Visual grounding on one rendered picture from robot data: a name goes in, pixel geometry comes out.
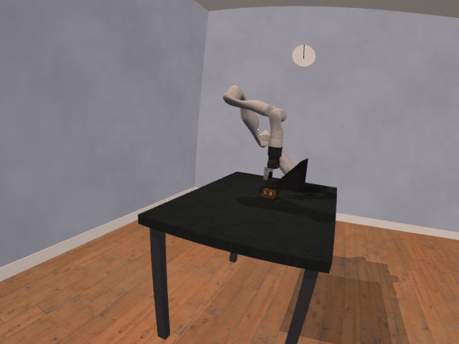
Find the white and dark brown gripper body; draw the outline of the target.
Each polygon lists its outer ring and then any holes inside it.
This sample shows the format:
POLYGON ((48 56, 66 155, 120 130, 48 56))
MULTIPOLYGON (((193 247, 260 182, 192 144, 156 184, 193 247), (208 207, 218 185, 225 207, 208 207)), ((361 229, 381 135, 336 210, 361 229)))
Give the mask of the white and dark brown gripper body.
POLYGON ((276 169, 280 167, 280 157, 282 156, 283 139, 270 137, 269 142, 261 142, 260 145, 268 146, 268 166, 267 168, 276 169))

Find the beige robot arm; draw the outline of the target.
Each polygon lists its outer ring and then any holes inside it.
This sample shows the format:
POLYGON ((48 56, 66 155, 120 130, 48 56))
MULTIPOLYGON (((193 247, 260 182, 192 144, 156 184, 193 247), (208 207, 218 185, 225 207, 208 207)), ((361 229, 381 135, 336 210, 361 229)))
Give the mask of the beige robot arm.
MULTIPOLYGON (((231 86, 231 88, 226 91, 223 95, 223 99, 227 104, 240 108, 243 122, 248 127, 261 148, 264 148, 265 146, 260 145, 260 142, 269 142, 270 137, 283 138, 283 128, 281 127, 281 122, 287 118, 284 110, 273 107, 259 100, 247 100, 243 91, 236 85, 231 86), (267 130, 264 130, 261 134, 258 133, 259 119, 255 112, 269 117, 270 133, 267 130)), ((286 174, 294 167, 295 165, 282 149, 282 156, 280 157, 281 171, 286 174)))

